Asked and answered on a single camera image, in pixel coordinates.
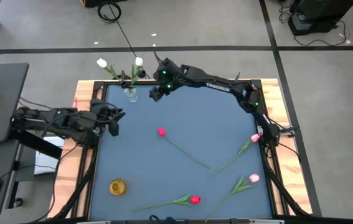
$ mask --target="blue table surface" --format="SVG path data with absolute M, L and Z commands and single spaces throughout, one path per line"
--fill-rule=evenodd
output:
M 123 108 L 119 136 L 108 132 L 100 140 L 92 193 L 90 220 L 206 219 L 229 194 L 242 175 L 258 174 L 252 188 L 226 199 L 212 218 L 268 218 L 270 201 L 266 189 L 259 145 L 253 143 L 231 165 L 209 177 L 236 155 L 255 134 L 253 116 L 239 107 L 234 96 L 208 88 L 181 87 L 154 102 L 153 86 L 138 86 L 138 101 L 130 103 L 118 85 L 108 88 L 108 102 Z M 187 157 L 157 134 L 167 138 L 210 166 Z M 121 196 L 109 193 L 114 179 L 126 183 Z M 132 212 L 132 209 L 166 203 L 184 195 L 199 195 L 201 203 L 187 207 L 166 205 Z

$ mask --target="wooden table frame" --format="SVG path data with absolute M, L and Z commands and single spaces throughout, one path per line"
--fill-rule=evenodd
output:
M 102 89 L 100 89 L 100 81 L 102 82 L 118 82 L 113 80 L 82 80 L 78 82 L 77 89 L 75 92 L 75 103 L 78 110 L 89 110 L 90 100 L 94 97 L 94 90 L 96 92 L 96 98 L 101 98 Z M 139 82 L 153 82 L 155 80 L 141 80 Z M 283 96 L 281 94 L 278 80 L 275 78 L 264 78 L 261 79 L 263 95 L 265 97 L 265 104 L 268 111 L 268 116 L 281 124 L 284 127 L 289 126 L 288 117 L 286 114 L 285 104 Z M 294 138 L 288 136 L 280 137 L 280 143 L 296 150 Z M 64 144 L 63 155 L 75 146 L 75 143 L 71 139 L 67 139 Z M 53 209 L 48 214 L 48 218 L 56 215 L 63 205 L 67 202 L 73 191 L 75 190 L 76 184 L 82 178 L 82 172 L 78 175 L 78 171 L 84 169 L 84 173 L 88 169 L 90 159 L 92 156 L 92 150 L 82 150 L 82 148 L 76 148 L 67 157 L 62 159 L 57 173 L 55 183 L 55 203 Z M 306 185 L 299 163 L 298 157 L 294 152 L 289 151 L 283 146 L 276 148 L 276 158 L 278 164 L 274 164 L 270 159 L 269 162 L 272 168 L 279 168 L 281 172 L 282 183 L 299 204 L 299 206 L 308 213 L 311 213 L 311 204 L 306 190 Z M 88 211 L 86 204 L 89 203 L 86 200 L 87 186 L 85 186 L 83 192 L 80 194 L 78 203 L 74 206 L 73 210 L 68 214 L 68 217 L 82 217 Z M 273 193 L 275 196 L 276 211 L 279 215 L 293 215 L 291 208 L 289 208 L 284 200 L 280 197 L 280 193 L 275 185 L 272 183 Z

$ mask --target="black floor stripe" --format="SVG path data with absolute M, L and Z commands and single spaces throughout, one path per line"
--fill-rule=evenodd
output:
M 302 47 L 302 46 L 174 46 L 174 47 L 134 47 L 135 52 L 175 52 L 175 51 L 216 51 L 216 50 L 247 50 L 247 51 L 338 51 L 353 50 L 353 46 L 336 47 Z M 0 54 L 61 54 L 61 53 L 100 53 L 100 52 L 131 52 L 129 47 L 95 47 L 95 48 L 62 48 L 62 49 L 0 49 Z
M 281 83 L 281 89 L 283 90 L 283 93 L 284 93 L 289 118 L 291 120 L 291 125 L 294 127 L 297 127 L 299 126 L 299 123 L 298 123 L 298 118 L 296 116 L 296 112 L 294 108 L 293 98 L 291 96 L 291 92 L 288 87 L 287 77 L 284 71 L 283 62 L 281 61 L 275 35 L 273 33 L 273 28 L 270 23 L 270 18 L 269 18 L 268 10 L 266 8 L 265 0 L 259 0 L 259 2 L 263 13 L 263 18 L 265 19 L 265 25 L 268 31 L 270 44 L 272 46 L 273 56 L 275 57 L 276 67 L 277 67 L 277 71 L 278 71 L 278 75 Z M 306 155 L 301 131 L 296 131 L 295 134 L 296 134 L 295 136 L 296 146 L 297 146 L 299 156 L 301 158 L 303 175 L 305 179 L 306 189 L 308 191 L 309 199 L 311 202 L 312 212 L 315 216 L 320 217 L 321 211 L 319 206 L 319 200 L 316 194 L 316 189 L 314 188 L 312 173 L 310 171 L 308 156 Z

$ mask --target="concrete floor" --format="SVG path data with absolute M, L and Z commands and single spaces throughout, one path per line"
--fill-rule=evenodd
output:
M 278 3 L 265 2 L 277 44 L 297 46 L 288 25 L 278 20 Z M 128 0 L 120 6 L 120 23 L 135 47 L 270 46 L 259 0 Z M 344 46 L 353 45 L 353 7 L 342 20 L 351 41 Z M 3 1 L 0 21 L 0 49 L 127 47 L 116 24 L 104 24 L 94 9 L 83 8 L 77 0 Z M 338 42 L 341 32 L 339 28 L 300 40 Z M 22 92 L 25 98 L 54 107 L 71 106 L 78 80 L 110 78 L 96 65 L 98 58 L 118 70 L 129 70 L 133 54 L 110 51 L 2 54 L 0 63 L 30 64 Z M 153 53 L 137 54 L 144 58 L 145 69 L 154 71 Z M 220 77 L 232 78 L 241 72 L 241 78 L 279 78 L 272 51 L 175 51 L 159 55 Z M 280 55 L 322 215 L 353 218 L 353 50 L 285 51 Z M 64 97 L 58 97 L 57 90 L 63 90 Z M 24 208 L 6 210 L 0 220 L 29 222 L 43 215 L 50 202 L 50 183 L 25 182 L 18 194 L 29 203 Z

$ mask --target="glass vase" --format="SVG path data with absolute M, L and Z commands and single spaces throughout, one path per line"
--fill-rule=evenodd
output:
M 138 100 L 138 92 L 136 91 L 136 88 L 126 88 L 124 90 L 124 93 L 128 97 L 129 102 L 134 103 Z

